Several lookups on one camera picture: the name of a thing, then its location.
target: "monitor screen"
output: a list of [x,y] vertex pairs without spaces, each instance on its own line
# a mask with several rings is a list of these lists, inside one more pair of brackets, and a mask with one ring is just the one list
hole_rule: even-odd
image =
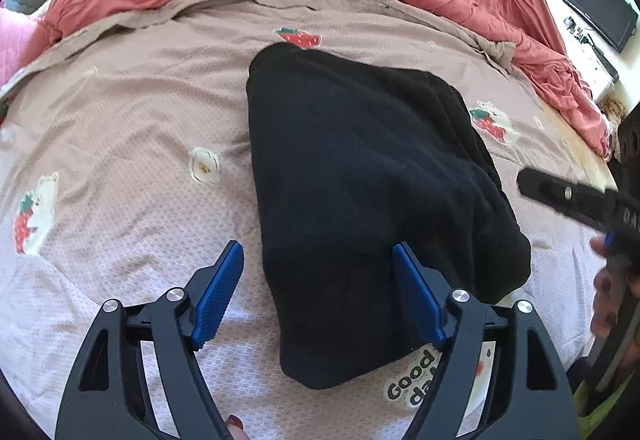
[[636,28],[638,14],[625,0],[564,0],[617,51]]

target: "fingernail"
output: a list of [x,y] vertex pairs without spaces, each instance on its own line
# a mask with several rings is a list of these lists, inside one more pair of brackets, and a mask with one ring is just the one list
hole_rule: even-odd
[[229,418],[226,419],[226,423],[234,425],[238,429],[242,429],[244,431],[244,425],[242,424],[242,420],[240,420],[235,415],[229,415]]
[[612,328],[617,324],[618,322],[618,316],[615,315],[613,312],[609,312],[607,314],[607,316],[604,318],[604,321],[606,322],[607,326],[609,328]]
[[604,292],[604,295],[609,295],[609,292],[611,292],[611,280],[609,279],[609,277],[606,277],[602,280],[600,289]]

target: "bed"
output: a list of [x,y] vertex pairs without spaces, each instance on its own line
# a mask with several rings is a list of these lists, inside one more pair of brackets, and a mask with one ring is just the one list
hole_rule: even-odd
[[[539,63],[523,62],[522,42],[489,40],[401,0],[167,0],[95,19],[86,13],[91,22],[77,26],[70,12],[80,1],[54,0],[58,23],[46,29],[58,40],[0,90],[8,106],[0,127],[0,283],[10,294],[0,301],[7,323],[0,367],[49,436],[100,304],[155,299],[212,264],[229,239],[244,246],[245,271],[216,340],[198,354],[223,415],[240,416],[253,439],[382,440],[406,430],[419,404],[412,388],[433,375],[400,398],[389,388],[420,363],[423,349],[322,391],[280,370],[244,83],[252,58],[282,41],[429,71],[462,94],[531,244],[531,276],[503,303],[534,303],[566,368],[585,353],[592,282],[602,267],[589,247],[593,232],[523,199],[515,178],[534,166],[614,187],[594,152],[606,153],[608,135],[594,131],[600,119],[585,111],[577,82],[568,88],[574,111],[553,99],[538,80]],[[531,39],[542,44],[542,36]],[[593,123],[577,123],[576,113]],[[147,353],[159,425],[175,434]],[[463,430],[473,427],[480,402]],[[343,420],[331,420],[345,409]]]

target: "folded black garment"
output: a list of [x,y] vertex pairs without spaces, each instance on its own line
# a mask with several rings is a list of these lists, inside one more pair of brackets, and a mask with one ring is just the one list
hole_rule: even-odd
[[392,247],[495,303],[530,274],[491,156],[459,92],[431,73],[280,43],[246,85],[262,258],[280,364],[308,388],[405,356]]

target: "silver screw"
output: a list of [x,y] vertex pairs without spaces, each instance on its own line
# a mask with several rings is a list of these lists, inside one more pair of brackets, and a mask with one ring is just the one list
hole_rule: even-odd
[[118,309],[118,302],[116,299],[109,299],[104,305],[102,305],[102,309],[110,314],[111,312]]
[[529,301],[518,301],[518,310],[523,314],[530,314],[533,311],[533,305]]
[[172,288],[166,293],[166,298],[169,301],[179,301],[184,297],[184,290],[182,288]]
[[469,292],[467,292],[466,290],[460,290],[460,288],[458,288],[457,290],[453,290],[451,296],[459,303],[466,303],[467,301],[469,301]]

